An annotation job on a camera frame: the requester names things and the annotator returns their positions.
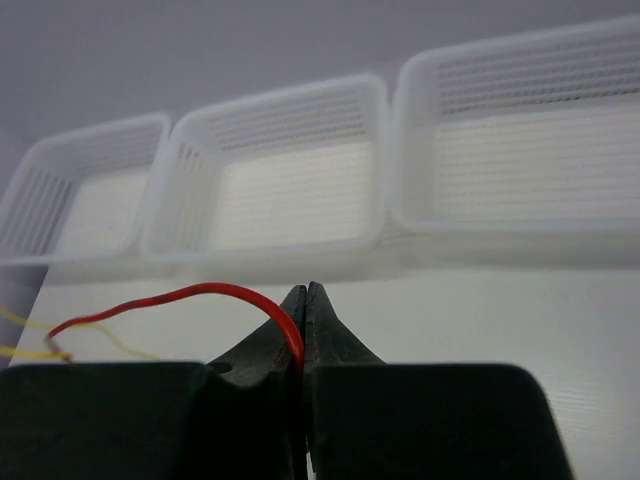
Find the red cable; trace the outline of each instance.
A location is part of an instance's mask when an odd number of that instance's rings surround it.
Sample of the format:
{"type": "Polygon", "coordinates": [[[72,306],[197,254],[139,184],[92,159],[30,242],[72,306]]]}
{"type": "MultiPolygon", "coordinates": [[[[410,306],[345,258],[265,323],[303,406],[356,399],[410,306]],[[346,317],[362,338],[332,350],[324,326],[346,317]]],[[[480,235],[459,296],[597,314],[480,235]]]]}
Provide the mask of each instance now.
{"type": "Polygon", "coordinates": [[[53,340],[53,337],[63,332],[69,327],[74,325],[81,325],[84,323],[93,323],[105,320],[120,313],[135,310],[137,308],[153,307],[155,305],[163,305],[165,303],[175,302],[176,300],[182,300],[183,298],[192,297],[194,295],[201,295],[203,293],[218,293],[221,295],[228,295],[230,297],[239,298],[244,300],[265,312],[271,317],[282,330],[291,355],[293,356],[296,371],[299,378],[302,378],[302,371],[304,368],[304,342],[300,336],[300,332],[296,327],[293,320],[289,318],[289,315],[280,308],[280,306],[268,299],[264,295],[254,292],[248,288],[240,287],[238,285],[232,285],[229,283],[198,283],[191,285],[190,287],[181,288],[173,292],[157,295],[155,297],[141,298],[139,300],[132,300],[130,302],[123,303],[116,307],[105,310],[104,312],[95,313],[93,315],[87,315],[83,317],[72,318],[64,323],[61,323],[54,329],[52,329],[45,337],[45,342],[49,349],[53,353],[61,353],[62,350],[58,344],[53,340]]]}

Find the basket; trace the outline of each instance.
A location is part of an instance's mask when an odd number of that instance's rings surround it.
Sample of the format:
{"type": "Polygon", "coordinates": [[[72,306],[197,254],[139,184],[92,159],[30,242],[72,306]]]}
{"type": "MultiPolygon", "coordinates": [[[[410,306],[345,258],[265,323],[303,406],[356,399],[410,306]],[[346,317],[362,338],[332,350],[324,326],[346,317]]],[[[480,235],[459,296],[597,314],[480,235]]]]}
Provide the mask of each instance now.
{"type": "Polygon", "coordinates": [[[417,232],[638,232],[638,17],[424,52],[394,100],[417,232]]]}
{"type": "Polygon", "coordinates": [[[347,77],[215,105],[176,125],[145,255],[299,257],[380,236],[389,149],[385,85],[347,77]]]}
{"type": "Polygon", "coordinates": [[[128,256],[170,121],[153,114],[37,142],[0,203],[0,264],[128,256]]]}

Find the plastic bin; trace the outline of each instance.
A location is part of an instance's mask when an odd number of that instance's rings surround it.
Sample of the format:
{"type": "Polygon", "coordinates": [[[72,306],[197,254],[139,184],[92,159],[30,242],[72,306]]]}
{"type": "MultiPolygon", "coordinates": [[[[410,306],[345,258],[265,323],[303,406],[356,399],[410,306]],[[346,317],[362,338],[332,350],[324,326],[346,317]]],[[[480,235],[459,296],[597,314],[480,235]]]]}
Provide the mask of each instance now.
{"type": "Polygon", "coordinates": [[[237,263],[365,249],[384,219],[388,122],[373,75],[189,113],[161,164],[143,252],[237,263]]]}
{"type": "Polygon", "coordinates": [[[639,231],[638,92],[638,17],[417,55],[394,98],[394,216],[419,232],[639,231]]]}
{"type": "Polygon", "coordinates": [[[37,142],[0,203],[0,264],[127,257],[169,117],[153,114],[37,142]]]}

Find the yellow cable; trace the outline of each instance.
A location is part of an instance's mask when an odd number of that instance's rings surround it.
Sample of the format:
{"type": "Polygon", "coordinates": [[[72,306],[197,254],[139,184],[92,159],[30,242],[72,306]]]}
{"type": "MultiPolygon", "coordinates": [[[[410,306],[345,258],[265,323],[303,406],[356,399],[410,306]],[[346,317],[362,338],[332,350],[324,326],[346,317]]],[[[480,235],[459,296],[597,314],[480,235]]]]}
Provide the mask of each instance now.
{"type": "MultiPolygon", "coordinates": [[[[16,325],[20,325],[23,327],[31,327],[31,328],[39,328],[42,330],[51,330],[55,325],[49,325],[48,323],[36,322],[33,320],[29,320],[26,318],[22,318],[19,315],[16,315],[8,308],[0,305],[0,315],[5,317],[10,322],[15,323],[16,325]]],[[[152,355],[151,353],[141,352],[138,350],[134,350],[133,348],[129,348],[122,340],[120,340],[116,335],[109,330],[107,327],[103,325],[97,324],[84,324],[77,325],[74,328],[95,328],[102,332],[113,345],[122,352],[125,352],[133,357],[144,358],[146,360],[161,360],[160,357],[156,355],[152,355]]],[[[8,346],[0,346],[0,356],[15,356],[16,358],[29,358],[29,359],[42,359],[42,358],[68,358],[68,353],[41,353],[41,352],[29,352],[27,350],[19,350],[14,349],[8,346]]]]}

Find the empty basket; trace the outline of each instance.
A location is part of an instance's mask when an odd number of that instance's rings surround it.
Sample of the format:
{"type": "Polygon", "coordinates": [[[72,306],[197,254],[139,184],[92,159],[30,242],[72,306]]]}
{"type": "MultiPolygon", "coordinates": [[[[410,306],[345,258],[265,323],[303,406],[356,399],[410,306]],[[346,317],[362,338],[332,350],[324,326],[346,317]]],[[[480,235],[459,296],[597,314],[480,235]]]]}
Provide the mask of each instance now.
{"type": "Polygon", "coordinates": [[[237,261],[365,248],[384,218],[387,130],[372,75],[192,112],[171,135],[143,251],[237,261]]]}
{"type": "Polygon", "coordinates": [[[148,115],[43,139],[0,204],[0,262],[126,256],[142,227],[147,177],[170,128],[148,115]]]}
{"type": "Polygon", "coordinates": [[[640,226],[640,21],[425,52],[395,98],[394,213],[414,231],[640,226]]]}

